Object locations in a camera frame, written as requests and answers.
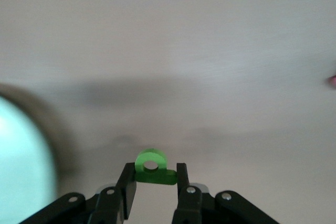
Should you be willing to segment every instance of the blurry round object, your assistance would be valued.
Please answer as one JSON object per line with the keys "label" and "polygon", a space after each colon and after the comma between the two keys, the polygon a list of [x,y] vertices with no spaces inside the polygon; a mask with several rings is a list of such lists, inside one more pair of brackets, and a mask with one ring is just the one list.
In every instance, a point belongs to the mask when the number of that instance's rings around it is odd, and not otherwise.
{"label": "blurry round object", "polygon": [[54,121],[34,96],[0,85],[0,223],[19,223],[57,197]]}
{"label": "blurry round object", "polygon": [[336,89],[336,76],[332,76],[328,79],[329,84]]}

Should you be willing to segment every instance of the green ring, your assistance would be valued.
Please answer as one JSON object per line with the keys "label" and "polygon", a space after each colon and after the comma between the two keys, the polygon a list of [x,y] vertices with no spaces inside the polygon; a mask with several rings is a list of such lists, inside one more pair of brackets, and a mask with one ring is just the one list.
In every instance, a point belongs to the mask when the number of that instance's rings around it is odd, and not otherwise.
{"label": "green ring", "polygon": [[[148,161],[153,161],[157,163],[157,168],[154,170],[148,169],[145,167],[145,163]],[[146,149],[139,153],[136,161],[135,161],[135,171],[152,173],[157,170],[165,170],[167,169],[167,157],[166,155],[157,150],[157,149]]]}
{"label": "green ring", "polygon": [[[148,169],[145,163],[157,163],[156,169]],[[175,185],[177,182],[176,171],[167,170],[166,155],[157,149],[146,149],[139,153],[134,164],[135,180],[138,182]]]}

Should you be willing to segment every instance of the white surface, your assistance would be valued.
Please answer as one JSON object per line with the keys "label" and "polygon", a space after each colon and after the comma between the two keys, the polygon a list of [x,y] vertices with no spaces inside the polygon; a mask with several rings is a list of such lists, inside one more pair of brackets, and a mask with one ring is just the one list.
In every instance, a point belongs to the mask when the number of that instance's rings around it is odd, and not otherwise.
{"label": "white surface", "polygon": [[[63,192],[91,196],[153,146],[212,194],[233,189],[281,223],[336,222],[336,91],[324,83],[336,0],[0,7],[1,80],[47,99],[76,136],[81,168]],[[176,190],[154,190],[128,223],[170,223],[176,202],[166,211],[153,195]]]}

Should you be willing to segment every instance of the screw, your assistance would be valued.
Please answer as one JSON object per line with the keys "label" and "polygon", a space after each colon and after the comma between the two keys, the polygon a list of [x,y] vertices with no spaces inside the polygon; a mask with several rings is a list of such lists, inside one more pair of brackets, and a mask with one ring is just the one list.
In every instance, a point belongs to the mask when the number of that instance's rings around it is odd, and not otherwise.
{"label": "screw", "polygon": [[77,201],[77,199],[78,199],[78,197],[76,197],[76,196],[71,197],[71,198],[69,199],[69,202],[70,202],[70,203],[75,202],[75,201]]}
{"label": "screw", "polygon": [[196,192],[196,189],[192,186],[188,187],[187,188],[187,192],[190,193],[190,194],[194,194]]}
{"label": "screw", "polygon": [[114,190],[113,189],[107,190],[106,194],[108,195],[114,194]]}
{"label": "screw", "polygon": [[232,199],[231,195],[228,194],[228,193],[222,193],[222,198],[224,200],[231,200]]}

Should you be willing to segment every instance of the pink object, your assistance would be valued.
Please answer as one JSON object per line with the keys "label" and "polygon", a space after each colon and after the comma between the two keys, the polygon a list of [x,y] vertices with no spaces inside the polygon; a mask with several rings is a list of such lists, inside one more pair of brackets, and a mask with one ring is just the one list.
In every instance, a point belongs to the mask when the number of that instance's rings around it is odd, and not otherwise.
{"label": "pink object", "polygon": [[328,79],[328,82],[334,87],[336,88],[336,76],[330,77]]}

